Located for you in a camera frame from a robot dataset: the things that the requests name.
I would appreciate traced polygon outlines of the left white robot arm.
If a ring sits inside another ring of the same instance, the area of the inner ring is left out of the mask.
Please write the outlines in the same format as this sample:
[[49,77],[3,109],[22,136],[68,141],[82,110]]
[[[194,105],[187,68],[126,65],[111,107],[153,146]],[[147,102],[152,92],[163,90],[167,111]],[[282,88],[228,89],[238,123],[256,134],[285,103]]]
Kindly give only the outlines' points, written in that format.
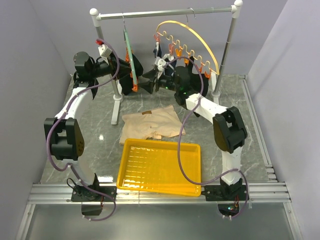
[[75,72],[71,96],[55,117],[44,121],[47,158],[56,171],[69,170],[73,173],[73,191],[77,195],[90,202],[105,198],[113,201],[112,196],[102,192],[96,173],[80,160],[85,150],[85,140],[78,120],[87,105],[95,99],[98,88],[103,86],[98,78],[110,75],[110,79],[114,80],[129,65],[114,51],[101,53],[97,59],[80,51],[74,55],[73,61]]

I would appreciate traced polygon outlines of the green arched clip hanger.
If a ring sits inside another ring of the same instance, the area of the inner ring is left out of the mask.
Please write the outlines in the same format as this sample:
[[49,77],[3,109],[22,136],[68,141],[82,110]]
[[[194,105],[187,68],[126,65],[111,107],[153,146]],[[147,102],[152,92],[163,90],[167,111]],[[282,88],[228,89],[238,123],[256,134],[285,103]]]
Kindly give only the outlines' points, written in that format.
[[135,69],[135,64],[134,64],[134,59],[133,59],[133,52],[131,48],[131,43],[129,39],[129,35],[126,29],[126,22],[125,22],[125,15],[122,13],[122,19],[123,19],[123,36],[124,36],[124,42],[126,44],[126,56],[125,56],[125,61],[129,63],[129,66],[131,68],[131,72],[129,74],[130,77],[132,77],[132,84],[138,85],[138,78],[136,75],[136,69]]

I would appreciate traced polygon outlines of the orange clothespin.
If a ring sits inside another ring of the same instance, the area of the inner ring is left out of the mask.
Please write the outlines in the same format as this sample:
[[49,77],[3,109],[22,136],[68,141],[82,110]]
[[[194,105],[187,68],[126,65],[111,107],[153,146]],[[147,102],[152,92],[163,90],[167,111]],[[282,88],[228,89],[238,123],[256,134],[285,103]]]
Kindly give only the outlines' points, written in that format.
[[138,85],[137,84],[133,84],[132,91],[133,92],[137,92],[138,91]]

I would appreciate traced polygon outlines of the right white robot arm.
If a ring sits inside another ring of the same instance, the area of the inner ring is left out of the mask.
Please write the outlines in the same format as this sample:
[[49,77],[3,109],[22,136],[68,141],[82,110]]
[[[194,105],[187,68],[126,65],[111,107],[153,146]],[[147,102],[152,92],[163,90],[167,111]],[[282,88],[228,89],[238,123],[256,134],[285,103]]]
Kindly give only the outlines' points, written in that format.
[[241,174],[241,155],[248,136],[243,118],[235,106],[225,107],[206,98],[209,80],[203,73],[193,73],[192,66],[177,66],[166,74],[155,66],[142,75],[148,81],[141,87],[152,94],[164,88],[174,92],[178,105],[199,115],[213,125],[214,141],[221,150],[222,174],[216,197],[221,201],[237,200],[248,194]]

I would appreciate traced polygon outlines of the beige boxer underwear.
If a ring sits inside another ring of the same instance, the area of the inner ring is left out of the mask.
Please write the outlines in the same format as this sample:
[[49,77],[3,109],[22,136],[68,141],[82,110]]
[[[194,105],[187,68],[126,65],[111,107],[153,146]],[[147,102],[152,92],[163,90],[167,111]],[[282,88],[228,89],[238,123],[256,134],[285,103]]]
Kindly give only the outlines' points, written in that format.
[[160,140],[172,138],[180,134],[182,122],[172,105],[159,107],[145,112],[122,116],[124,126],[119,139],[124,144],[127,139]]

